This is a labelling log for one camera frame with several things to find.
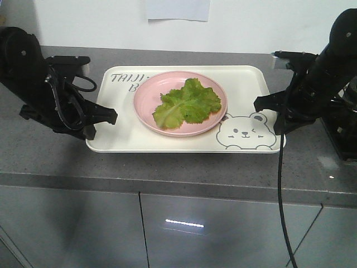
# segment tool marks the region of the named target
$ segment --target black cable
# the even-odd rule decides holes
[[[57,114],[60,117],[62,123],[70,130],[73,130],[73,131],[81,130],[85,126],[84,112],[83,112],[80,104],[78,103],[77,99],[74,96],[71,96],[70,97],[71,103],[77,110],[78,115],[80,117],[80,121],[76,124],[68,122],[68,120],[66,119],[66,117],[64,116],[64,114],[62,112],[59,96],[57,93],[57,86],[58,86],[59,81],[57,80],[57,75],[55,73],[55,70],[53,70],[52,68],[50,68],[50,70],[49,70],[49,75],[46,77],[45,83],[49,84],[50,88],[52,89],[52,93],[54,95],[54,100],[55,100],[55,104],[56,104]],[[65,86],[65,82],[62,81],[63,90],[64,90],[64,86]]]
[[[282,165],[283,165],[284,133],[285,133],[285,115],[286,115],[286,109],[287,109],[287,103],[288,103],[290,91],[291,91],[291,88],[293,87],[293,84],[295,83],[295,81],[296,81],[296,73],[294,73],[291,83],[285,91],[284,104],[283,104],[283,107],[281,110],[283,122],[282,122],[282,129],[281,129],[279,163],[278,163],[278,203],[279,203],[280,220],[281,220],[281,226],[282,226],[283,233],[284,233],[285,244],[288,249],[289,257],[290,257],[293,268],[298,268],[296,261],[295,261],[294,253],[291,249],[289,235],[288,235],[288,232],[286,229],[284,209],[283,209],[282,189],[281,189],[282,188],[281,187],[281,179],[282,179]]]
[[[84,79],[84,80],[87,80],[88,82],[90,82],[90,83],[93,85],[93,87],[90,88],[90,89],[81,88],[81,87],[79,87],[79,86],[77,86],[77,85],[75,85],[75,84],[73,84],[73,83],[71,83],[71,82],[65,80],[66,84],[68,84],[70,87],[72,87],[72,88],[74,88],[74,89],[77,89],[77,90],[83,91],[83,92],[93,92],[93,91],[95,91],[95,90],[97,89],[97,84],[96,84],[96,82],[93,81],[92,79],[90,79],[89,77],[84,76],[84,75],[81,75],[81,74],[76,74],[76,77],[79,77],[79,78],[82,78],[82,79]]]

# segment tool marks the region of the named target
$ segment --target countertop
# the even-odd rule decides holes
[[[292,76],[272,69],[266,54],[80,47],[42,47],[42,53],[89,56],[89,77],[98,85],[119,65],[251,65],[271,93],[284,90]],[[24,120],[22,101],[3,85],[0,92],[1,185],[277,201],[278,154],[100,154]],[[95,101],[97,94],[84,96]],[[282,174],[285,202],[357,207],[357,164],[339,159],[320,120],[287,135]]]

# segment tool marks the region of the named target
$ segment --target green lettuce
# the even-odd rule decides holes
[[[212,88],[204,88],[198,78],[185,81],[181,89],[161,95],[162,104],[152,114],[159,128],[178,128],[184,121],[202,123],[221,109],[221,100]]]

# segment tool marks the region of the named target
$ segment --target black robotic arm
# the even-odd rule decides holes
[[[285,60],[294,75],[286,90],[258,97],[255,110],[278,112],[277,135],[283,128],[289,133],[322,117],[339,155],[357,159],[357,9],[347,9],[336,19],[320,55],[276,51],[273,56]]]
[[[0,28],[0,82],[26,104],[20,115],[82,140],[92,140],[95,123],[115,124],[117,113],[83,98],[96,83],[81,74],[88,57],[54,56],[44,59],[35,35],[17,27]],[[73,84],[78,76],[92,83],[91,89]]]

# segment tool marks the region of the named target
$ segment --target bear cartoon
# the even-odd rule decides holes
[[[220,122],[217,141],[226,149],[272,150],[277,138],[266,125],[262,113],[250,116],[231,116],[226,113]]]

